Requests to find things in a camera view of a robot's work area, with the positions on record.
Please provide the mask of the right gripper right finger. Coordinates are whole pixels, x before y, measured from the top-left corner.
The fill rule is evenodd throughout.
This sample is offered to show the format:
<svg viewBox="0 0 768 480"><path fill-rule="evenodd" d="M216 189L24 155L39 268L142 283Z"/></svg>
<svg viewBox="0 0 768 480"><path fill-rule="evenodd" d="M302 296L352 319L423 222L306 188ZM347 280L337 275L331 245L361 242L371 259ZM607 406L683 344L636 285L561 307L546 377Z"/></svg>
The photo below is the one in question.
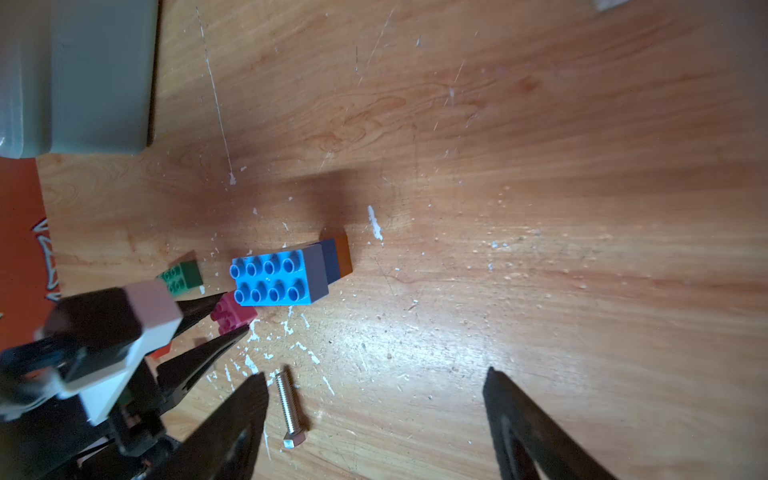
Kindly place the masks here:
<svg viewBox="0 0 768 480"><path fill-rule="evenodd" d="M483 398L503 479L614 477L505 373L488 369Z"/></svg>

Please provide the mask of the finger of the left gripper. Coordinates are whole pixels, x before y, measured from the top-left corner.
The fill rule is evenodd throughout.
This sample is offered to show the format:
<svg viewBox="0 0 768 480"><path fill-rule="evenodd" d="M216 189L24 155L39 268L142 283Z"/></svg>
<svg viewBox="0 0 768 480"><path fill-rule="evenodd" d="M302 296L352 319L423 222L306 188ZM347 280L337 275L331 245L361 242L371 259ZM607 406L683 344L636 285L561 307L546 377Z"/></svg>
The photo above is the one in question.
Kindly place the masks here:
<svg viewBox="0 0 768 480"><path fill-rule="evenodd" d="M177 301L176 305L183 314L183 318L176 330L176 336L183 334L208 317L223 296L224 293L218 293L192 300Z"/></svg>
<svg viewBox="0 0 768 480"><path fill-rule="evenodd" d="M160 411L175 408L204 377L213 364L247 333L243 326L197 346L157 367L157 383L163 395Z"/></svg>

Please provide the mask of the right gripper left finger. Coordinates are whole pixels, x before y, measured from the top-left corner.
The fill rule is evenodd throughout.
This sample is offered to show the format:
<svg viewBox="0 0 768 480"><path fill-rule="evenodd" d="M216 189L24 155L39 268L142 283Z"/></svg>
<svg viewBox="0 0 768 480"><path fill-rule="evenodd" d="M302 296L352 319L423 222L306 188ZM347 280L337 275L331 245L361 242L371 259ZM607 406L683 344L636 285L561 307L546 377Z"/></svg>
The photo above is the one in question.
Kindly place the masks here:
<svg viewBox="0 0 768 480"><path fill-rule="evenodd" d="M148 477L250 479L268 406L265 375L250 376Z"/></svg>

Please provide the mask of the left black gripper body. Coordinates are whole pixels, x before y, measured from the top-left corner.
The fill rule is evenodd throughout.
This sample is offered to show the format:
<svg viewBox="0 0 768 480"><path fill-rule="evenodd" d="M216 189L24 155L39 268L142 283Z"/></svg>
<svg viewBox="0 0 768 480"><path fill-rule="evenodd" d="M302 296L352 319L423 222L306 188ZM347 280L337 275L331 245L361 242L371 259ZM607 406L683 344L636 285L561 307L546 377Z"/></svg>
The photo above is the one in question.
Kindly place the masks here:
<svg viewBox="0 0 768 480"><path fill-rule="evenodd" d="M107 419L93 426L78 397L59 397L59 371L71 366L84 348L71 334L45 331L56 306L33 342L1 354L1 476L78 478L89 450L99 457L125 459L139 472L166 432L157 370L146 361L150 353Z"/></svg>

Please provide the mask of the green 2x4 lego brick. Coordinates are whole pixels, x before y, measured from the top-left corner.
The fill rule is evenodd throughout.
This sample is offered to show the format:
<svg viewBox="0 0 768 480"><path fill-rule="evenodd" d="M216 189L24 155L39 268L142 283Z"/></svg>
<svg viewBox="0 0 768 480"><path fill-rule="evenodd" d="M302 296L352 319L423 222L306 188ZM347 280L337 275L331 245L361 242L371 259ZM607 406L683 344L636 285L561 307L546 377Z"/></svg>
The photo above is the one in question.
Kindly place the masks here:
<svg viewBox="0 0 768 480"><path fill-rule="evenodd" d="M196 260L179 262L157 276L162 280L173 297L181 296L203 285L203 279Z"/></svg>

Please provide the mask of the pink 2x2 lego brick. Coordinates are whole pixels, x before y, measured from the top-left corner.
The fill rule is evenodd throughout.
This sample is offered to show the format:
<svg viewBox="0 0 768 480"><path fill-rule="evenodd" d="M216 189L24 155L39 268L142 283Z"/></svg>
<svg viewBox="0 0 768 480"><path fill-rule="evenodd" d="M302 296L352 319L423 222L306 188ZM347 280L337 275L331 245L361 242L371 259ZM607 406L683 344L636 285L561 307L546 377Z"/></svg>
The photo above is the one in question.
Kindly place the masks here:
<svg viewBox="0 0 768 480"><path fill-rule="evenodd" d="M220 335L248 326L257 316L256 308L238 304L233 292L224 294L210 314L211 319L218 325Z"/></svg>

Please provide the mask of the light blue 2x4 lego brick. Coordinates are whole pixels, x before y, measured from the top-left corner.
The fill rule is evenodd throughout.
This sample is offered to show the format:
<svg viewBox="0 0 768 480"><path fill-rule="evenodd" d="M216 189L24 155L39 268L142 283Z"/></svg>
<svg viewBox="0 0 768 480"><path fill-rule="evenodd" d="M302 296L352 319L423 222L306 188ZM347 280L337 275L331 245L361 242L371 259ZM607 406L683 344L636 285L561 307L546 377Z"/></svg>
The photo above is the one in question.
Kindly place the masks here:
<svg viewBox="0 0 768 480"><path fill-rule="evenodd" d="M311 305L329 293L322 247L235 258L229 269L241 306Z"/></svg>

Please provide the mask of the brown 2x2 lego plate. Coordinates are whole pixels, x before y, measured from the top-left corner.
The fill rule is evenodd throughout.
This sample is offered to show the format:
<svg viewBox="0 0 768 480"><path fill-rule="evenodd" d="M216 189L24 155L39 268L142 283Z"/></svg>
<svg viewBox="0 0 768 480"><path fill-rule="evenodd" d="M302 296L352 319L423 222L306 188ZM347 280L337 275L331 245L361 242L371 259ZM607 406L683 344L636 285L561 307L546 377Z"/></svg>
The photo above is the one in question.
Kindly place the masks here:
<svg viewBox="0 0 768 480"><path fill-rule="evenodd" d="M351 253L349 248L348 236L346 233L341 233L334 238L338 274L337 279L343 278L349 275L353 271Z"/></svg>

